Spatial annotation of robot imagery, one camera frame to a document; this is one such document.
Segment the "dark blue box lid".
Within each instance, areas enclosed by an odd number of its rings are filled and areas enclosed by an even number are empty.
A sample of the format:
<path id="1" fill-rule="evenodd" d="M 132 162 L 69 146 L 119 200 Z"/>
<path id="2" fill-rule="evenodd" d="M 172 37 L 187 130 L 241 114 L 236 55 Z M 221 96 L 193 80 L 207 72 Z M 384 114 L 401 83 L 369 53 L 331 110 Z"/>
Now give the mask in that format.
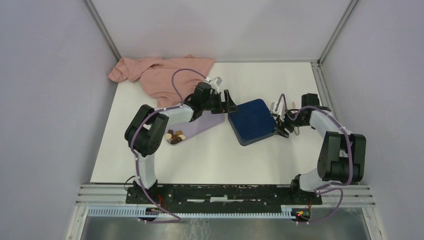
<path id="1" fill-rule="evenodd" d="M 228 121 L 241 146 L 248 146 L 274 135 L 276 121 L 263 99 L 254 99 L 237 106 L 228 114 Z"/>

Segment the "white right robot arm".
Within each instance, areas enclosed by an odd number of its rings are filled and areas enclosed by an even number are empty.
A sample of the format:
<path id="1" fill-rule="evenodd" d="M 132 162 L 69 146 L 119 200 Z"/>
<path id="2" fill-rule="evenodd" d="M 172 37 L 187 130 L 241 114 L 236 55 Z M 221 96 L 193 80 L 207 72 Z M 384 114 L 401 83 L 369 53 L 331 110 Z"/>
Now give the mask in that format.
<path id="1" fill-rule="evenodd" d="M 348 186 L 362 181 L 365 172 L 366 137 L 347 130 L 327 106 L 320 104 L 316 93 L 301 97 L 301 107 L 288 109 L 286 96 L 272 102 L 270 113 L 275 118 L 275 135 L 289 138 L 296 128 L 311 127 L 323 139 L 317 166 L 298 174 L 290 183 L 289 199 L 302 204 L 309 192 L 328 193 L 333 186 Z"/>

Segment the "lilac plastic tray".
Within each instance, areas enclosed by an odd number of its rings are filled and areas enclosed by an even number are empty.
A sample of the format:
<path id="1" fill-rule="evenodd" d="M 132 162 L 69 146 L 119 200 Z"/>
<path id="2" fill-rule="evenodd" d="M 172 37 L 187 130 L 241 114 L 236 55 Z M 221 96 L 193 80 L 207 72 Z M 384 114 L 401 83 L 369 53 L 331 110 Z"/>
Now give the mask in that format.
<path id="1" fill-rule="evenodd" d="M 202 116 L 192 122 L 178 123 L 168 126 L 164 133 L 172 134 L 172 139 L 166 140 L 171 146 L 180 145 L 187 140 L 206 132 L 225 121 L 225 114 L 211 114 L 210 111 L 204 111 Z M 185 135 L 186 139 L 182 140 L 178 135 Z"/>

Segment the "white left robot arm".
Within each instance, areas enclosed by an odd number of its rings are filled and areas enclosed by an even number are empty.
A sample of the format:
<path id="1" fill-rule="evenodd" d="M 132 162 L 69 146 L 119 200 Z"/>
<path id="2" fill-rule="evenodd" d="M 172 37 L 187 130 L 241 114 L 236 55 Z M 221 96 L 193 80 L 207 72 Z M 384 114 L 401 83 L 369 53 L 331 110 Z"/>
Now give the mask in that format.
<path id="1" fill-rule="evenodd" d="M 124 134 L 134 156 L 139 199 L 145 204 L 151 204 L 157 198 L 157 190 L 154 188 L 158 181 L 155 175 L 155 153 L 169 125 L 194 122 L 203 112 L 216 115 L 237 110 L 229 90 L 220 92 L 207 82 L 199 83 L 194 92 L 178 105 L 157 109 L 148 104 L 142 105 Z"/>

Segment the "pink handled metal tongs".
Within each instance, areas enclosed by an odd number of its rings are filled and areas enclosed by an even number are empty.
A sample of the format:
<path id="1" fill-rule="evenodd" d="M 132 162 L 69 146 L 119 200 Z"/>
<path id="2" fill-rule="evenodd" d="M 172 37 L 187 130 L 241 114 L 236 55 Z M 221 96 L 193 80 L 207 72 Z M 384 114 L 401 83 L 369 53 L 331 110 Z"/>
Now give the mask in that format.
<path id="1" fill-rule="evenodd" d="M 291 103 L 290 111 L 295 114 L 298 110 L 299 109 L 297 108 L 296 103 L 293 101 Z M 294 127 L 293 132 L 296 136 L 299 136 L 300 135 L 300 128 L 298 126 Z"/>

